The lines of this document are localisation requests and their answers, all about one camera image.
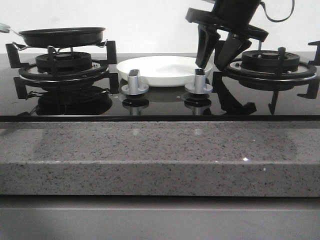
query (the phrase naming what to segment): white wall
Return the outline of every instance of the white wall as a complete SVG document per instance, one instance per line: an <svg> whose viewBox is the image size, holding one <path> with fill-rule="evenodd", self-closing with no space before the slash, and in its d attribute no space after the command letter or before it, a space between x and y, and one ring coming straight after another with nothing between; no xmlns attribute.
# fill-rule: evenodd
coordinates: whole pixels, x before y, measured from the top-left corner
<svg viewBox="0 0 320 240"><path fill-rule="evenodd" d="M269 14L284 18L291 0L264 0ZM188 23L189 7L210 11L213 4L202 0L1 0L0 23L16 31L105 27L104 38L115 40L118 53L194 53L198 46L197 24ZM282 23L269 22L259 7L251 24L269 32L264 49L286 47L288 51L314 51L308 42L320 40L320 0L296 0L293 16ZM22 38L0 33L0 53L5 43ZM252 48L257 48L253 40ZM104 52L98 47L82 51ZM24 53L40 53L31 48Z"/></svg>

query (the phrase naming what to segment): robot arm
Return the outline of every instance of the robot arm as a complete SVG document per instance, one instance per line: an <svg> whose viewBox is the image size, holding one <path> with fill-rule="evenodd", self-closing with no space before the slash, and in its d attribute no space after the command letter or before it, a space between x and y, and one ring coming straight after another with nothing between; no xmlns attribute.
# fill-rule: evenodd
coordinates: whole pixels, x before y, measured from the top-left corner
<svg viewBox="0 0 320 240"><path fill-rule="evenodd" d="M251 46L250 38L264 42L268 33L258 27L249 25L259 5L264 11L266 6L261 0L205 0L215 3L211 12L189 8L186 19L198 26L198 50L196 64L205 68L211 54L215 50L214 64L223 70L237 55ZM295 0L292 0L293 13ZM220 40L217 30L229 32L225 41Z"/></svg>

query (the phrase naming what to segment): cable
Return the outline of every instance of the cable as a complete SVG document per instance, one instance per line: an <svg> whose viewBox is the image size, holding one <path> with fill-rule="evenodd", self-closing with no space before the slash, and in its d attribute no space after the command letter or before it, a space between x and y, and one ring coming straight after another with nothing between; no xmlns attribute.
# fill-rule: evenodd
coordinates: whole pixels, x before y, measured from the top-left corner
<svg viewBox="0 0 320 240"><path fill-rule="evenodd" d="M272 19L271 17L268 16L267 14L267 10L266 10L266 4L265 2L260 2L260 5L262 6L263 10L264 10L264 13L265 13L265 16L266 18L271 21L271 22L274 22L274 23L281 23L281 22L284 22L285 20L289 19L291 17L291 15L294 13L294 10L295 10L295 0L292 0L292 8L291 8L291 13L288 17L284 18L284 19L280 19L280 20L275 20L275 19Z"/></svg>

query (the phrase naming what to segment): pan handle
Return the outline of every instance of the pan handle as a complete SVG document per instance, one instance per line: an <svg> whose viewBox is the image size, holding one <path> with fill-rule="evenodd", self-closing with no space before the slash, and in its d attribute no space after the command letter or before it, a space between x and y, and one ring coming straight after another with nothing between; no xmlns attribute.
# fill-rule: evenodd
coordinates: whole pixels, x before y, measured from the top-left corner
<svg viewBox="0 0 320 240"><path fill-rule="evenodd" d="M15 34L17 34L20 37L23 37L21 34L16 32L15 30L13 30L9 25L4 24L4 23L0 23L0 33L8 34L10 31L14 32Z"/></svg>
<svg viewBox="0 0 320 240"><path fill-rule="evenodd" d="M0 23L0 33L8 34L10 32L10 26L4 23Z"/></svg>

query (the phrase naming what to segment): gas stove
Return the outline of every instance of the gas stove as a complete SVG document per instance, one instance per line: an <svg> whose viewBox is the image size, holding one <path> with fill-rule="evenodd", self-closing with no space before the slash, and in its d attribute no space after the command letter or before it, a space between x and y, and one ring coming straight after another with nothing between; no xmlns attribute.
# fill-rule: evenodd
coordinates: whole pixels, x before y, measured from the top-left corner
<svg viewBox="0 0 320 240"><path fill-rule="evenodd" d="M10 62L11 68L8 63L0 71L0 121L320 119L320 79L314 66L319 64L319 51L316 56L288 53L285 48L246 51L223 71L213 67L203 82L205 92L186 85L148 86L141 94L128 94L128 82L118 74L116 63L141 54L117 56L114 41L94 45L106 47L107 55L92 57L74 51L76 45L62 45L58 50L48 45L47 54L21 62L18 50L24 46L7 44L8 56L2 54L1 62Z"/></svg>

